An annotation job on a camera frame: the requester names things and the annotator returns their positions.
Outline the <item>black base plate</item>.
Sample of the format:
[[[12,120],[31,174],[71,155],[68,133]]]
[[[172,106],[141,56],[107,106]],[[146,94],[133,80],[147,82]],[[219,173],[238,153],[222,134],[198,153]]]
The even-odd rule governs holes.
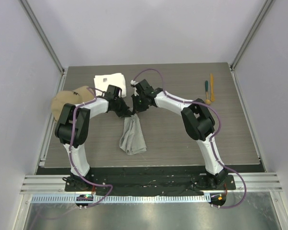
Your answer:
[[[204,166],[92,168],[88,184],[63,177],[66,192],[95,192],[98,196],[201,196],[205,191],[235,190],[232,175],[214,180]]]

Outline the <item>right aluminium frame post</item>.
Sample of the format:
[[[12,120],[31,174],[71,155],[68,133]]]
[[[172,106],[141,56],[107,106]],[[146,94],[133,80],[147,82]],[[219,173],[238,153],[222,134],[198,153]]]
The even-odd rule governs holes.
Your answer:
[[[262,5],[261,9],[259,10],[254,22],[252,23],[245,39],[242,42],[242,45],[240,46],[232,64],[230,64],[230,70],[234,71],[237,65],[239,64],[241,58],[243,57],[244,53],[246,52],[248,46],[254,39],[256,33],[258,32],[261,24],[263,23],[265,17],[271,10],[273,4],[275,3],[275,0],[265,0],[264,4]]]

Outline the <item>yellow wooden knife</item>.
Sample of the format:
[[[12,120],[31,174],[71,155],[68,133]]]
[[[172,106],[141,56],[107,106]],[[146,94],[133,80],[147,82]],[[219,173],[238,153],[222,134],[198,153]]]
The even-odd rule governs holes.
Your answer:
[[[210,100],[211,100],[212,102],[214,102],[214,101],[215,101],[215,94],[214,94],[214,76],[213,76],[212,73],[210,74],[210,89],[211,89]]]

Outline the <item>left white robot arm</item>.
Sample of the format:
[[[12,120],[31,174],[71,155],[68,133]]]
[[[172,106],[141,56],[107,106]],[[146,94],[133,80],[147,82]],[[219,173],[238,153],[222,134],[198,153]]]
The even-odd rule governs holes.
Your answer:
[[[72,91],[61,91],[54,98],[55,105],[60,105],[55,114],[55,136],[66,149],[71,164],[71,175],[64,181],[68,188],[82,191],[94,186],[84,147],[90,119],[110,111],[118,117],[132,115],[120,87],[109,85],[100,96],[96,96],[94,91],[91,87],[82,86]]]

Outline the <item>grey cloth napkin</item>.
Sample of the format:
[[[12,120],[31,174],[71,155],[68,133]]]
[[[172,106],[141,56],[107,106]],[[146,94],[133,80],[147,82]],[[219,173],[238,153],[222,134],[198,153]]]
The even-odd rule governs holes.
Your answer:
[[[119,147],[127,155],[135,155],[147,151],[140,119],[137,114],[124,118],[123,134],[120,138]]]

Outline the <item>green handled wooden spoon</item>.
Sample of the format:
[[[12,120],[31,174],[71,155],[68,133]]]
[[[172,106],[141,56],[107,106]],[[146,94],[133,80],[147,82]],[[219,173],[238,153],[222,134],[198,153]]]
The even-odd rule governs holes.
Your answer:
[[[204,102],[206,105],[210,105],[212,102],[210,101],[208,97],[208,81],[207,80],[205,81],[204,86],[205,86],[205,95],[206,95],[206,99]]]

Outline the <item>aluminium frame post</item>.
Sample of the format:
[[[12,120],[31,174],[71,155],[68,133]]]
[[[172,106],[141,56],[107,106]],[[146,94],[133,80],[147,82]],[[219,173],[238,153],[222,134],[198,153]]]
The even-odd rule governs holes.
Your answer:
[[[275,3],[275,0],[265,0],[264,4],[262,5],[261,9],[259,10],[254,22],[252,23],[245,39],[242,42],[242,45],[240,46],[232,64],[230,64],[230,70],[234,71],[237,65],[239,64],[241,58],[243,57],[244,53],[246,52],[248,46],[254,39],[256,33],[258,32],[261,24],[263,23],[265,17],[271,10],[273,4]]]
[[[39,23],[33,9],[31,8],[29,2],[27,0],[18,0],[21,7],[23,8],[24,12],[26,13],[28,19],[30,20],[32,26],[34,27],[35,31],[37,32],[39,38],[41,39],[43,45],[45,46],[48,54],[50,55],[51,59],[53,60],[55,66],[61,73],[64,74],[64,67],[62,66],[61,62],[59,61],[58,56],[56,55],[50,41],[48,40],[41,24]]]

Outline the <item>left aluminium frame post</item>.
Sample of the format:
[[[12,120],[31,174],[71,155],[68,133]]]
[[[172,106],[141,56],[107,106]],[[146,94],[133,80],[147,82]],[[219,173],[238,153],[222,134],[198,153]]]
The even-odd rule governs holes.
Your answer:
[[[30,20],[32,26],[34,27],[35,31],[37,32],[39,38],[41,39],[43,45],[45,46],[48,54],[50,55],[51,59],[53,60],[55,66],[61,73],[64,74],[64,67],[62,66],[61,62],[59,61],[58,56],[56,55],[50,41],[48,40],[41,24],[39,23],[33,9],[31,8],[29,2],[27,0],[18,0],[21,7],[23,8],[24,12],[26,13],[28,19]]]

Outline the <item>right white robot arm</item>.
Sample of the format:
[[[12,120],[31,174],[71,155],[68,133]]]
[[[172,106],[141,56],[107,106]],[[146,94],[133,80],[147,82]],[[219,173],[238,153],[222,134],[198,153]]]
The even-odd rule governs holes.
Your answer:
[[[195,140],[205,163],[206,180],[212,189],[219,189],[228,175],[215,141],[215,120],[203,100],[179,98],[162,88],[154,89],[147,80],[131,81],[133,110],[143,112],[154,106],[181,116],[188,136]]]

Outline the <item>white folded towel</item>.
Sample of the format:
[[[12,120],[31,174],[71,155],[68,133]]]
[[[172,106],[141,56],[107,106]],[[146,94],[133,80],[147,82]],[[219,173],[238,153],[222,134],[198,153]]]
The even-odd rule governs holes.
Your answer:
[[[122,89],[122,98],[127,96],[126,81],[122,73],[114,73],[109,75],[95,75],[94,85],[96,89],[105,92],[109,85],[114,85]]]

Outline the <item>tan baseball cap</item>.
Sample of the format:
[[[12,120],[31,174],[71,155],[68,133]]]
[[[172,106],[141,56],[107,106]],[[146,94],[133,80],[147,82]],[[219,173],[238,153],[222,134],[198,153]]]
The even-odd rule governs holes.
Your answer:
[[[95,99],[88,86],[82,86],[72,91],[60,91],[51,101],[51,113],[58,122],[65,104],[81,104]]]

